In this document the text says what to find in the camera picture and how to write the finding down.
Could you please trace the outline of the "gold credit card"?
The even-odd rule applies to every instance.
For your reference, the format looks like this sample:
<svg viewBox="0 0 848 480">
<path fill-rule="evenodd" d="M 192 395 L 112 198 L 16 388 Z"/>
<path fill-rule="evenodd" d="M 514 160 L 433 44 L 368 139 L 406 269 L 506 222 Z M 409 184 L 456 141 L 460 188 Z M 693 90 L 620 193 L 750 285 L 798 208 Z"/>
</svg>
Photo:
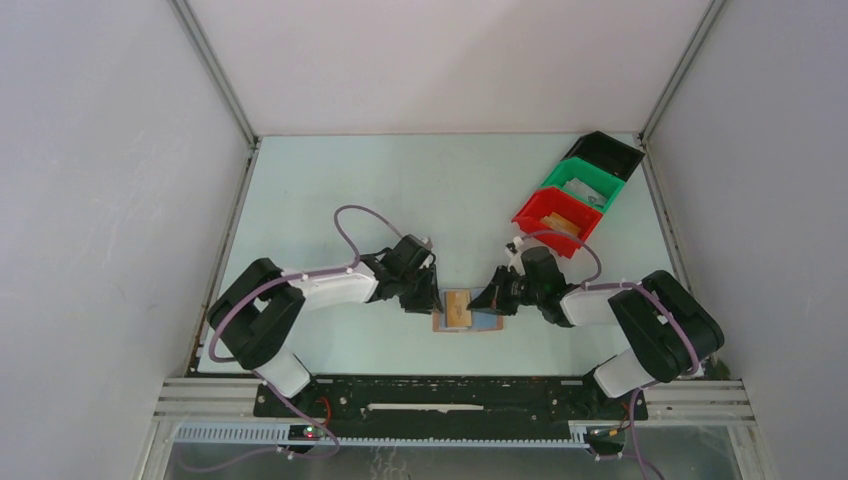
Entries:
<svg viewBox="0 0 848 480">
<path fill-rule="evenodd" d="M 468 309 L 471 302 L 469 290 L 449 290 L 445 293 L 445 326 L 451 330 L 465 330 L 472 326 L 472 312 Z"/>
</svg>

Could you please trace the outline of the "brown leather card holder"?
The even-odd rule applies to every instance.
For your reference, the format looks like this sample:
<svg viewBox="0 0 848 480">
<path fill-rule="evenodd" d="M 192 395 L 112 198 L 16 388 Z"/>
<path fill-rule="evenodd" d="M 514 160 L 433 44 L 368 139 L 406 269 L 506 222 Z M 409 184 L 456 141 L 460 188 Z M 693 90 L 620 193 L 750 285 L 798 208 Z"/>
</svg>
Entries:
<svg viewBox="0 0 848 480">
<path fill-rule="evenodd" d="M 472 289 L 441 289 L 440 293 L 442 296 L 442 303 L 444 306 L 445 303 L 445 293 L 449 290 L 469 290 L 471 293 L 471 300 L 478 295 L 482 289 L 481 288 L 472 288 Z M 472 326 L 465 330 L 451 330 L 445 326 L 444 321 L 444 312 L 438 313 L 434 312 L 433 315 L 433 331 L 436 333 L 478 333 L 478 332 L 488 332 L 488 331 L 499 331 L 504 327 L 503 318 L 498 315 L 488 315 L 480 312 L 472 312 L 473 323 Z"/>
</svg>

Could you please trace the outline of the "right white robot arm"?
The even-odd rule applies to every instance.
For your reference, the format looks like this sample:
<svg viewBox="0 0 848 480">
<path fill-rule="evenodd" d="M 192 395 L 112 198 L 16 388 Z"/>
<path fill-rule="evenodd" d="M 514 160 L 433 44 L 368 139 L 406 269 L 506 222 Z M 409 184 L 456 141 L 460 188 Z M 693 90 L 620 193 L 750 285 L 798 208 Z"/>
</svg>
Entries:
<svg viewBox="0 0 848 480">
<path fill-rule="evenodd" d="M 581 402 L 593 417 L 610 416 L 637 389 L 696 374 L 725 343 L 717 321 L 665 270 L 638 282 L 570 283 L 549 248 L 516 238 L 507 251 L 509 263 L 496 268 L 468 310 L 513 316 L 531 306 L 553 325 L 614 325 L 627 340 L 623 352 L 582 378 Z"/>
</svg>

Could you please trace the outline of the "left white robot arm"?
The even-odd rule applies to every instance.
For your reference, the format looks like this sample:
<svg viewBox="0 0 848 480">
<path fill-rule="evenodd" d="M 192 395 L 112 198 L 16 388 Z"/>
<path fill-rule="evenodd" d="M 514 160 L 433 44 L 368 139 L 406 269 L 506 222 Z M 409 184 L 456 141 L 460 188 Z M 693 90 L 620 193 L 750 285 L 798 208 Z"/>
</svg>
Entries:
<svg viewBox="0 0 848 480">
<path fill-rule="evenodd" d="M 253 261 L 209 308 L 211 360 L 236 362 L 277 391 L 292 416 L 316 403 L 312 376 L 285 345 L 298 317 L 344 304 L 397 299 L 407 313 L 443 309 L 438 297 L 436 256 L 413 235 L 392 248 L 358 257 L 353 265 L 287 273 L 268 258 Z"/>
</svg>

